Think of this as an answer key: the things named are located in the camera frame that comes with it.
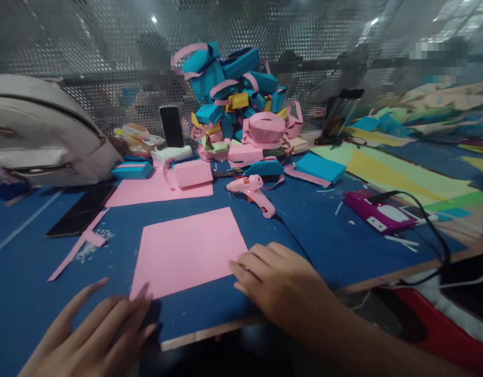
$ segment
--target glue gun cable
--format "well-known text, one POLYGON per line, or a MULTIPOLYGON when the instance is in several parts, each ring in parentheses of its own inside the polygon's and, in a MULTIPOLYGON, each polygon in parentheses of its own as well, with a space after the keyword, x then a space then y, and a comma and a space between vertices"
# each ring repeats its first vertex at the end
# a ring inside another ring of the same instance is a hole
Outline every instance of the glue gun cable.
POLYGON ((308 255, 308 253, 306 252, 305 248, 301 245, 301 243, 299 242, 298 238, 294 235, 294 233, 292 233, 292 230, 290 230, 290 228, 287 226, 287 224, 283 221, 283 219, 278 216, 277 214, 275 214, 273 216, 273 218, 277 221, 279 221, 280 223, 282 223, 283 226, 285 226, 285 229, 287 229, 287 231, 289 232, 289 234, 292 236, 292 238, 294 239, 294 241, 297 242, 297 244, 299 245, 299 247, 301 248, 301 250, 303 251, 304 253, 304 256, 306 257, 306 259, 308 259, 308 262, 313 266, 315 267, 315 265, 313 264, 313 262, 311 261, 311 258, 310 256, 308 255))

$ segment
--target backpack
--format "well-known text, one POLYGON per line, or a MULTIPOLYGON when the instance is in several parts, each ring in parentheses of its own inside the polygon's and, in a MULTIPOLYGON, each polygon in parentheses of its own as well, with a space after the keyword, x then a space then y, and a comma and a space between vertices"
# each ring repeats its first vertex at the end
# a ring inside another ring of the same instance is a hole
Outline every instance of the backpack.
POLYGON ((0 75, 0 166, 40 186, 109 179, 120 154, 90 116, 55 84, 0 75))

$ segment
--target black smartphone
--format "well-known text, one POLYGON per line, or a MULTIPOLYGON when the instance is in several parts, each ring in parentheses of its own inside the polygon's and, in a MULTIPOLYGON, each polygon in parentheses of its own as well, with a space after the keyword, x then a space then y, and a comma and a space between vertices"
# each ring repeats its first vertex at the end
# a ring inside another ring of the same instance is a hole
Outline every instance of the black smartphone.
POLYGON ((162 107, 159 109, 159 115, 161 115, 167 147, 182 148, 184 146, 184 137, 182 136, 179 109, 176 107, 162 107))
POLYGON ((111 197, 116 186, 95 186, 78 200, 76 204, 46 233, 48 238, 79 236, 111 197))

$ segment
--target metal mesh wall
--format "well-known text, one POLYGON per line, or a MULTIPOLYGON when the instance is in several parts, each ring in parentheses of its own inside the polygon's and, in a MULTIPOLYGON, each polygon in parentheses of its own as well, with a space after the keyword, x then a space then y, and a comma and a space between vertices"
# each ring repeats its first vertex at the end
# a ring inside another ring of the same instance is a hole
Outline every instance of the metal mesh wall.
POLYGON ((201 105, 171 52, 258 46, 310 129, 341 87, 365 87, 365 107, 414 87, 414 43, 457 36, 479 40, 483 64, 483 0, 0 0, 0 73, 61 79, 106 133, 132 121, 163 136, 161 106, 187 130, 201 105))

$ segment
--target glue gun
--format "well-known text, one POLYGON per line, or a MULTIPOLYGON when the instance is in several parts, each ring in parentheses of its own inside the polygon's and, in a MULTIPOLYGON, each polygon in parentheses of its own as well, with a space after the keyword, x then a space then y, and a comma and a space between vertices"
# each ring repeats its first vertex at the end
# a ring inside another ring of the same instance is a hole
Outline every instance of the glue gun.
POLYGON ((226 189, 231 192, 241 192, 252 199, 261 208, 265 218, 271 218, 275 215, 275 207, 264 196, 260 188, 263 185, 260 175, 253 174, 249 177, 242 177, 236 181, 228 183, 226 189))

